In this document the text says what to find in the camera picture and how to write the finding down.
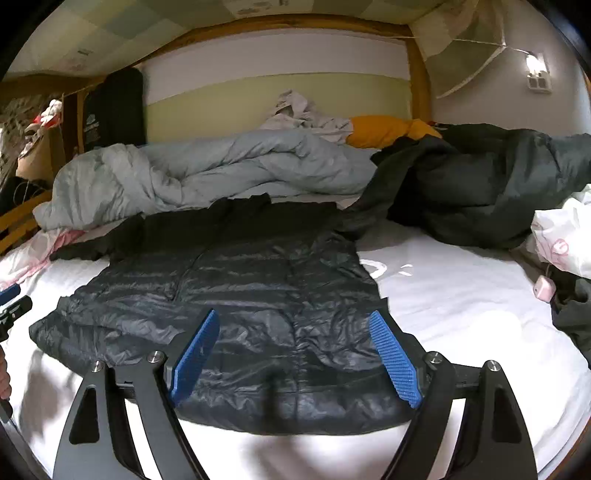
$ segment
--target light fixture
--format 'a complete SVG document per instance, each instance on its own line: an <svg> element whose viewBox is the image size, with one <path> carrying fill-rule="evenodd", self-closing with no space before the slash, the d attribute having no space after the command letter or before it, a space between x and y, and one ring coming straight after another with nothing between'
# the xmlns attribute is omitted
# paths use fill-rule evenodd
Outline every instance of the light fixture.
<svg viewBox="0 0 591 480"><path fill-rule="evenodd" d="M527 65L527 85L530 90L539 93L551 93L550 74L541 53L529 52L525 58Z"/></svg>

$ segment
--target pink blanket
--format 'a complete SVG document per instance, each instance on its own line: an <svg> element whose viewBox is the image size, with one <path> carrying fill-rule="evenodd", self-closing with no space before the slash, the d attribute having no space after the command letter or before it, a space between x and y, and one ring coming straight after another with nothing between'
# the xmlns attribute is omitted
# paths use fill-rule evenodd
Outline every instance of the pink blanket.
<svg viewBox="0 0 591 480"><path fill-rule="evenodd" d="M0 260L0 290L40 271L49 263L49 256L63 245L71 244L83 230L56 228L37 234Z"/></svg>

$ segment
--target yellow pillow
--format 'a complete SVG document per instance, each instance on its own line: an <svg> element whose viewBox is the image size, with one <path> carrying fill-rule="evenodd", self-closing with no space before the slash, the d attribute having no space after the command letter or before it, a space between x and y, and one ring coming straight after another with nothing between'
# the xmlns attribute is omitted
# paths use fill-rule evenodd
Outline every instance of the yellow pillow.
<svg viewBox="0 0 591 480"><path fill-rule="evenodd" d="M353 133L347 144L357 148L384 148L404 135L419 140L425 135L441 138L441 135L422 120L402 120L389 115L354 116Z"/></svg>

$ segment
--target pink object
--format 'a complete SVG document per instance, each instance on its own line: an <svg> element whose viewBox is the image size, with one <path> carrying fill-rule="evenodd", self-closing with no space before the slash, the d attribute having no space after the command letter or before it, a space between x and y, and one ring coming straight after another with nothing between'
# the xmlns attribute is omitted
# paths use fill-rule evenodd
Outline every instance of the pink object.
<svg viewBox="0 0 591 480"><path fill-rule="evenodd" d="M37 232L33 238L9 252L0 260L0 290L37 273L49 264L49 256L63 245L71 244L83 230L56 228Z"/></svg>
<svg viewBox="0 0 591 480"><path fill-rule="evenodd" d="M556 292L556 285L552 280L544 275L540 275L534 285L535 298L540 299L546 303L550 303L554 293Z"/></svg>

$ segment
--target metal screw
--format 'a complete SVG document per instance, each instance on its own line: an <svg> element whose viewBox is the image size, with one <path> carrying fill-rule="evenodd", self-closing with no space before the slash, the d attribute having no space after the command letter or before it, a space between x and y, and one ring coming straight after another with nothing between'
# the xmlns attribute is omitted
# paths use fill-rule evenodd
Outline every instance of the metal screw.
<svg viewBox="0 0 591 480"><path fill-rule="evenodd" d="M160 350L154 350L148 354L148 362L151 364L157 364L164 358L164 353Z"/></svg>
<svg viewBox="0 0 591 480"><path fill-rule="evenodd" d="M443 362L443 355L440 354L439 352L429 352L425 356L425 360L427 362L429 362L430 364L437 365L437 364L440 364L441 362Z"/></svg>
<svg viewBox="0 0 591 480"><path fill-rule="evenodd" d="M97 360L95 364L92 366L93 373L100 372L105 367L105 363L102 360Z"/></svg>
<svg viewBox="0 0 591 480"><path fill-rule="evenodd" d="M501 370L501 365L499 364L499 362L495 362L494 360L489 360L486 363L486 366L488 367L488 370L490 370L491 372L498 372Z"/></svg>

